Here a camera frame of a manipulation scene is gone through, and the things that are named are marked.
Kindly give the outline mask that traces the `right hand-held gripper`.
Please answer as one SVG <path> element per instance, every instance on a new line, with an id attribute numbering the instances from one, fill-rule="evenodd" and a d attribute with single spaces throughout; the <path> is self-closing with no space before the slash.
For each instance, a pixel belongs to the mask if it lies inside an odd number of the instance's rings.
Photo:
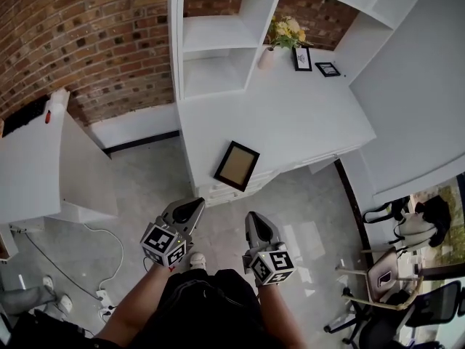
<path id="1" fill-rule="evenodd" d="M 295 266 L 275 224 L 258 212 L 249 212 L 245 229 L 249 250 L 242 256 L 244 273 L 254 275 L 257 287 L 285 281 Z"/>

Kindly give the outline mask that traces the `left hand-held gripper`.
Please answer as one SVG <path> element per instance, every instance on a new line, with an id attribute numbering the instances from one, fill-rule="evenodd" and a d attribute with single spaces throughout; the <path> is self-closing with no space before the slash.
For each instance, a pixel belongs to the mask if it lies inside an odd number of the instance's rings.
<path id="1" fill-rule="evenodd" d="M 202 197 L 185 198 L 170 203 L 150 222 L 141 239 L 141 247 L 154 263 L 175 268 L 193 247 L 193 232 L 205 209 Z"/>

